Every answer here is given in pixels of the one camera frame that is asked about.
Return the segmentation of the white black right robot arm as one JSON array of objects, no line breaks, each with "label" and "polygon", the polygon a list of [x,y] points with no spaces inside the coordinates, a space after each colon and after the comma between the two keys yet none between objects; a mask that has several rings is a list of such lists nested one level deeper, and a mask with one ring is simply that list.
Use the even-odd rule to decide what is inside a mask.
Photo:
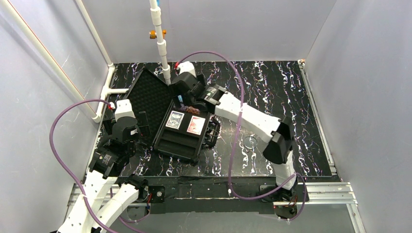
[{"label": "white black right robot arm", "polygon": [[235,97],[219,85],[207,85],[192,72],[181,72],[169,85],[173,100],[199,110],[206,110],[216,116],[236,121],[237,127],[244,127],[257,135],[265,144],[263,157],[273,164],[276,186],[262,199],[273,195],[280,200],[292,198],[296,193],[297,175],[293,168],[292,119],[267,115]]}]

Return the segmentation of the black poker set case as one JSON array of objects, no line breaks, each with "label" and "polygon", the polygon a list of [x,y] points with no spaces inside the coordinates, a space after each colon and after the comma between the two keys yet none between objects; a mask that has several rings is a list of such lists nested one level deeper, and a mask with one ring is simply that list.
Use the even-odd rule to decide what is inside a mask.
[{"label": "black poker set case", "polygon": [[[167,84],[147,68],[138,73],[125,99],[130,100],[136,118],[147,117],[151,130],[148,146],[160,154],[195,164],[202,149],[216,145],[221,128],[218,120],[211,113],[194,115],[176,109]],[[165,126],[171,111],[185,114],[178,130]],[[187,132],[192,116],[206,119],[200,135]]]}]

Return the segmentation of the red playing card box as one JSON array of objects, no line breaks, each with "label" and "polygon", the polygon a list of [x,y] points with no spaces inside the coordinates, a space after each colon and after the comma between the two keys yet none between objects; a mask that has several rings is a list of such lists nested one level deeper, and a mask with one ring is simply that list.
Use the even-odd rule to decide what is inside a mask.
[{"label": "red playing card box", "polygon": [[187,128],[188,133],[200,135],[202,133],[206,119],[199,116],[192,116]]}]

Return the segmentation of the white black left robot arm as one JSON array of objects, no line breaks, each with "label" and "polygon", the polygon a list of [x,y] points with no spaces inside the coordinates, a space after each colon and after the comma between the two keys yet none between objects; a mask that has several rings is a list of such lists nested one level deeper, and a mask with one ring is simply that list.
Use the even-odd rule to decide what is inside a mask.
[{"label": "white black left robot arm", "polygon": [[134,117],[115,120],[108,142],[94,150],[81,193],[58,229],[59,233],[104,233],[106,229],[100,222],[110,227],[129,204],[143,196],[148,190],[148,181],[130,175],[120,183],[119,191],[103,203],[121,171],[135,155],[139,138],[140,130]]}]

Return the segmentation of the blue playing card box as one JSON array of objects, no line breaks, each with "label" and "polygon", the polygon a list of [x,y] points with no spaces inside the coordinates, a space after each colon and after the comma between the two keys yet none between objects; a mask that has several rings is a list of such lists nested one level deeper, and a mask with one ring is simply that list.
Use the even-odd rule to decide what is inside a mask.
[{"label": "blue playing card box", "polygon": [[168,128],[178,130],[184,118],[184,113],[178,111],[171,111],[168,120],[166,121],[165,126]]}]

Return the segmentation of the clear acrylic dealer button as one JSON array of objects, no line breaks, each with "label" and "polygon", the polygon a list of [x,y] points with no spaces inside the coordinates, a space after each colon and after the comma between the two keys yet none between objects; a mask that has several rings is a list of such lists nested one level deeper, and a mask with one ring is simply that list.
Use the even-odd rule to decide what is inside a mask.
[{"label": "clear acrylic dealer button", "polygon": [[248,150],[253,150],[258,145],[258,140],[253,136],[246,136],[243,140],[243,146]]}]

